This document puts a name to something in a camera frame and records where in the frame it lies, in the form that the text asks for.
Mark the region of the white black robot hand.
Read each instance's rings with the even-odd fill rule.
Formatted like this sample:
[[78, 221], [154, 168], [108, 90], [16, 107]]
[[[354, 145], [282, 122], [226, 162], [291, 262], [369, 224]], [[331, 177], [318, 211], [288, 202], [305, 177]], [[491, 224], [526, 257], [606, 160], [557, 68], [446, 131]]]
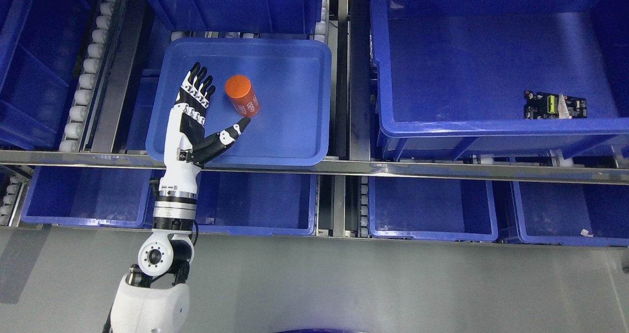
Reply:
[[207, 67], [196, 62], [186, 73], [169, 113], [164, 145], [166, 172], [159, 196], [196, 198], [197, 176], [206, 163], [224, 154], [249, 126], [243, 117], [232, 126], [206, 135], [206, 117], [216, 87]]

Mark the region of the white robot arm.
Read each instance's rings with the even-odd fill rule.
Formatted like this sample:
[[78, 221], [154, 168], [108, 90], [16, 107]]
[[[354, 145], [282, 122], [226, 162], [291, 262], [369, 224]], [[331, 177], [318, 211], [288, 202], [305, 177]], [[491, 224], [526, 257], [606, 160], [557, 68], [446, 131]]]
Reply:
[[190, 307], [187, 280], [195, 258], [197, 194], [156, 193], [151, 235], [117, 287], [105, 333], [177, 333]]

